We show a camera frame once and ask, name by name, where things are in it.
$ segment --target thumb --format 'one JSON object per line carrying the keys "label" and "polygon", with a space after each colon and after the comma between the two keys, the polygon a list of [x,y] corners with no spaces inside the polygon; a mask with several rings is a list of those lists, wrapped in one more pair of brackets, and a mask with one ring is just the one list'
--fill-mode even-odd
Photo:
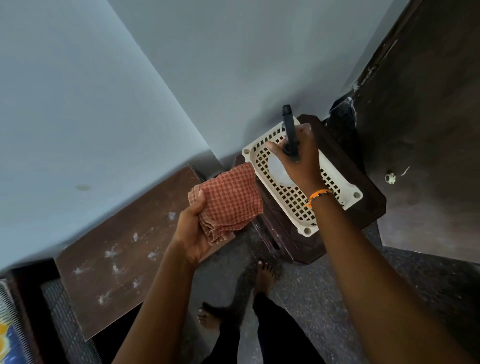
{"label": "thumb", "polygon": [[282,162],[283,165],[289,161],[288,156],[283,152],[282,148],[273,142],[266,142],[265,146],[270,150],[273,154],[277,156],[277,158]]}
{"label": "thumb", "polygon": [[207,198],[205,196],[205,191],[200,190],[198,193],[197,200],[193,204],[191,204],[190,207],[187,208],[187,210],[192,214],[197,215],[204,209],[206,204],[207,204]]}

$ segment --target plastic basket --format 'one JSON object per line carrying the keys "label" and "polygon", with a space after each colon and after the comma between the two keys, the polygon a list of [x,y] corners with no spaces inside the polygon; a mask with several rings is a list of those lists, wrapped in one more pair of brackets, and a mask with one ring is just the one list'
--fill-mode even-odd
{"label": "plastic basket", "polygon": [[[294,122],[295,125],[300,124],[296,118],[294,118]],[[285,128],[282,124],[278,124],[254,142],[248,144],[242,150],[242,154],[245,157],[245,162],[252,163],[258,178],[297,227],[298,232],[303,236],[311,236],[318,231],[318,227],[312,209],[306,206],[308,197],[296,185],[289,187],[277,183],[268,170],[270,151],[265,146],[265,142],[272,141],[278,144],[286,137]],[[349,183],[320,150],[318,155],[322,178],[343,209],[346,210],[360,201],[363,198],[360,189]]]}

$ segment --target checkered towel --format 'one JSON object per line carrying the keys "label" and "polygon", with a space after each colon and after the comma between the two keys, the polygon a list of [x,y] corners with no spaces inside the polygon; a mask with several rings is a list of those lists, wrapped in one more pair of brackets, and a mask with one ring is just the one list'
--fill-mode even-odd
{"label": "checkered towel", "polygon": [[231,231],[240,230],[264,209],[251,163],[193,187],[188,193],[190,205],[200,190],[205,192],[207,204],[198,217],[211,245],[227,239]]}

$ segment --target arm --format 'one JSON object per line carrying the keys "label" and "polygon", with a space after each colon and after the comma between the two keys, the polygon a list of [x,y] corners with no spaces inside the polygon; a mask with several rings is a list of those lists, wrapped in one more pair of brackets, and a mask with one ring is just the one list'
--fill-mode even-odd
{"label": "arm", "polygon": [[[297,128],[299,162],[291,162],[280,146],[268,142],[267,147],[310,197],[326,187],[310,126]],[[474,363],[332,195],[314,199],[312,207],[336,281],[372,363]]]}
{"label": "arm", "polygon": [[192,279],[198,262],[210,248],[197,214],[198,200],[180,214],[177,230],[165,251],[150,292],[113,363],[175,363]]}

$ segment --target foot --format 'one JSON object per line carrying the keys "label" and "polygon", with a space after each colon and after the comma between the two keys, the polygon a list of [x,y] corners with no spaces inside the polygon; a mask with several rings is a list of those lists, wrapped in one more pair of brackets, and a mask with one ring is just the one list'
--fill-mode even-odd
{"label": "foot", "polygon": [[223,322],[223,319],[213,315],[212,313],[205,310],[203,307],[198,309],[198,322],[202,327],[209,330],[220,330],[220,324]]}
{"label": "foot", "polygon": [[255,291],[253,291],[253,296],[255,297],[257,293],[265,293],[268,297],[274,281],[275,275],[273,274],[272,266],[259,260],[257,266],[257,283],[255,285]]}

